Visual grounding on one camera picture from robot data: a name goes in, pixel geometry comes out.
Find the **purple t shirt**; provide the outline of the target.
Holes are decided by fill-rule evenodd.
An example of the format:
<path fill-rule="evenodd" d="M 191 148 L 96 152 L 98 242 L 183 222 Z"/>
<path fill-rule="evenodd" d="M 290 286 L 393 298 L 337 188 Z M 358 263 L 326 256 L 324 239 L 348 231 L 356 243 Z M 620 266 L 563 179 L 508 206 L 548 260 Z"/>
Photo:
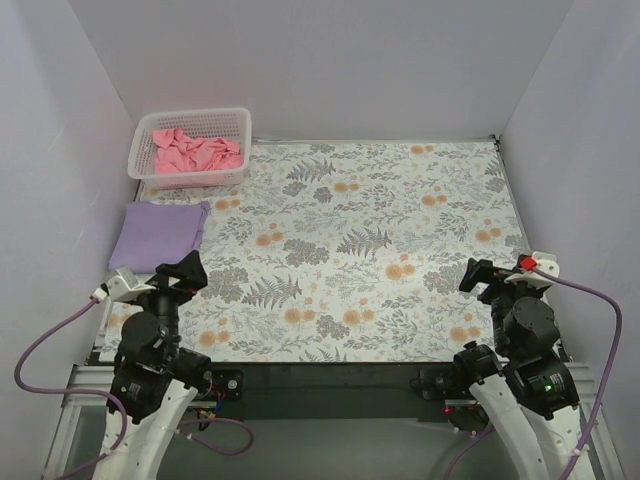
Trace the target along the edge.
<path fill-rule="evenodd" d="M 207 201 L 193 205 L 130 203 L 108 268 L 126 266 L 134 274 L 150 274 L 161 264 L 178 263 L 200 249 L 209 213 Z"/>

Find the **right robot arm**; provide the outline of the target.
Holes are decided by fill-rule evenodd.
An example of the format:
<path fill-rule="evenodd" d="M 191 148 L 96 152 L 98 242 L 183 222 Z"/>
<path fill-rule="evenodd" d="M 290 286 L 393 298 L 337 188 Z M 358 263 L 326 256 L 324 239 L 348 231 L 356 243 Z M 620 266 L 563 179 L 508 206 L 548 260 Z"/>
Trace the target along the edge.
<path fill-rule="evenodd" d="M 462 292 L 484 285 L 478 300 L 491 309 L 493 346 L 470 342 L 453 359 L 452 383 L 486 412 L 522 479 L 592 479 L 581 436 L 580 398 L 554 347 L 560 333 L 544 301 L 556 275 L 553 255 L 521 256 L 512 269 L 469 259 Z"/>

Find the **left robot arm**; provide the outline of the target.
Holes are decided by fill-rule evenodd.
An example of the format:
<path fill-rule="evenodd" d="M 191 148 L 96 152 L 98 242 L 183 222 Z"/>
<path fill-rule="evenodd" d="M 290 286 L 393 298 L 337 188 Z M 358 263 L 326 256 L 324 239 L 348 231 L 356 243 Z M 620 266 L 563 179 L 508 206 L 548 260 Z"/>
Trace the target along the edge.
<path fill-rule="evenodd" d="M 196 250 L 145 282 L 127 267 L 107 277 L 108 299 L 139 310 L 121 328 L 94 478 L 155 478 L 186 408 L 211 392 L 209 358 L 181 347 L 179 332 L 180 306 L 207 284 Z"/>

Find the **pink t shirt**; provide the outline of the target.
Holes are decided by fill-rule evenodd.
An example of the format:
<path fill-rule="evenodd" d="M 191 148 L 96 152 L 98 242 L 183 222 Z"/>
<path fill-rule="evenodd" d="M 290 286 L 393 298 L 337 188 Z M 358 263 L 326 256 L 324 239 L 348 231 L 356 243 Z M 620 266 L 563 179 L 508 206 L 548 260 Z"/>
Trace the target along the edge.
<path fill-rule="evenodd" d="M 154 173 L 162 175 L 231 170 L 244 164 L 240 145 L 223 137 L 192 138 L 182 129 L 152 132 Z"/>

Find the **floral table mat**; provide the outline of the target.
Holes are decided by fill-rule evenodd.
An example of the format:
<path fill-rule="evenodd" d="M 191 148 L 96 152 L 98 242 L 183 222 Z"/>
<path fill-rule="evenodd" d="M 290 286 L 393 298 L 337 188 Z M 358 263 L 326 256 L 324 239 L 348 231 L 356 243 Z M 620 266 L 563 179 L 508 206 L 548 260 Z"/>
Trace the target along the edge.
<path fill-rule="evenodd" d="M 468 260 L 528 250 L 491 142 L 261 143 L 238 186 L 140 198 L 210 204 L 179 328 L 217 362 L 448 361 L 493 340 Z"/>

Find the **white plastic basket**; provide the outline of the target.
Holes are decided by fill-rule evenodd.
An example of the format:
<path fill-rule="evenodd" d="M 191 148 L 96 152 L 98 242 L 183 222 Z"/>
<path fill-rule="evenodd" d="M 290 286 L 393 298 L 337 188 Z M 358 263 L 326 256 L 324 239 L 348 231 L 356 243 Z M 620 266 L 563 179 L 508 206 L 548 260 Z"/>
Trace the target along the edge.
<path fill-rule="evenodd" d="M 155 130 L 179 128 L 196 138 L 232 140 L 239 145 L 242 164 L 236 168 L 192 173 L 157 174 Z M 244 180 L 251 152 L 252 122 L 244 107 L 181 110 L 148 114 L 136 127 L 128 157 L 128 175 L 156 189 L 237 185 Z"/>

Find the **aluminium rail frame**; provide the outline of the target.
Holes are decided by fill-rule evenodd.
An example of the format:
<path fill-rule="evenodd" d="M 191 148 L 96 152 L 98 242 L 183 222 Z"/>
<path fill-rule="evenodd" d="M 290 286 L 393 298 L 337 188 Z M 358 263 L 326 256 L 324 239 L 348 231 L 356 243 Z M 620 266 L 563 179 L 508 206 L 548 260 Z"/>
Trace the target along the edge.
<path fill-rule="evenodd" d="M 112 365 L 99 366 L 74 366 L 67 389 L 71 390 L 97 390 L 108 393 L 114 379 Z M 102 395 L 75 393 L 66 395 L 62 400 L 62 406 L 89 406 L 105 407 L 107 399 Z"/>

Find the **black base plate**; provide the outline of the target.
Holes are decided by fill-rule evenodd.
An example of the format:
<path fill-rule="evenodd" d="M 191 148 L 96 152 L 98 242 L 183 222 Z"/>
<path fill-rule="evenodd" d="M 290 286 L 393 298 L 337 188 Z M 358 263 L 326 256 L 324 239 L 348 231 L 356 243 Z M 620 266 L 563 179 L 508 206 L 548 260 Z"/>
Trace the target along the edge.
<path fill-rule="evenodd" d="M 452 405 L 472 404 L 450 362 L 214 363 L 221 413 L 237 420 L 413 418 L 442 422 Z"/>

